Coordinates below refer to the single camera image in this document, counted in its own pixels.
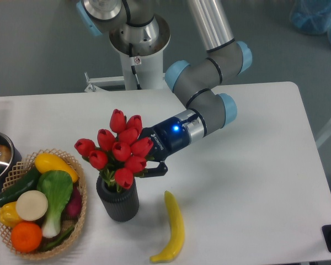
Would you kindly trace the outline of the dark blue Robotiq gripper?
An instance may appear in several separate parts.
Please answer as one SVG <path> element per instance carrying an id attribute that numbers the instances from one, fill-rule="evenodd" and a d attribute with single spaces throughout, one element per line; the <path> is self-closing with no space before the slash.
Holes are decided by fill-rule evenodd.
<path id="1" fill-rule="evenodd" d="M 191 137 L 185 127 L 188 122 L 188 119 L 171 117 L 153 127 L 142 129 L 140 139 L 150 138 L 153 142 L 148 156 L 157 161 L 157 166 L 145 168 L 140 175 L 141 178 L 160 177 L 168 172 L 164 160 L 190 144 Z"/>

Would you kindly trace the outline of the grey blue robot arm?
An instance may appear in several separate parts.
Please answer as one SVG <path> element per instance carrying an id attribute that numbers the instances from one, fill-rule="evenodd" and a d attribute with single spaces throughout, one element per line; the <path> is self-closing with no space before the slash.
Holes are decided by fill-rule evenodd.
<path id="1" fill-rule="evenodd" d="M 119 53 L 127 90 L 160 89 L 166 84 L 185 110 L 144 128 L 153 147 L 148 158 L 156 168 L 138 170 L 140 177 L 162 176 L 165 159 L 235 120 L 237 107 L 212 89 L 245 71 L 252 63 L 247 45 L 236 41 L 220 1 L 189 1 L 189 9 L 207 52 L 196 66 L 177 61 L 163 70 L 163 50 L 170 40 L 167 22 L 151 1 L 79 1 L 77 10 L 93 35 L 109 34 Z"/>

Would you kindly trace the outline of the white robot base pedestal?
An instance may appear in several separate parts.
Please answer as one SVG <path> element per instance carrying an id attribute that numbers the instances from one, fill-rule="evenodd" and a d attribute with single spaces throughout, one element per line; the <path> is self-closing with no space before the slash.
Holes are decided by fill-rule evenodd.
<path id="1" fill-rule="evenodd" d="M 85 75 L 86 92 L 122 84 L 126 90 L 163 88 L 163 51 L 170 41 L 170 29 L 161 16 L 155 14 L 149 24 L 141 27 L 124 24 L 109 32 L 109 40 L 119 53 L 123 76 Z"/>

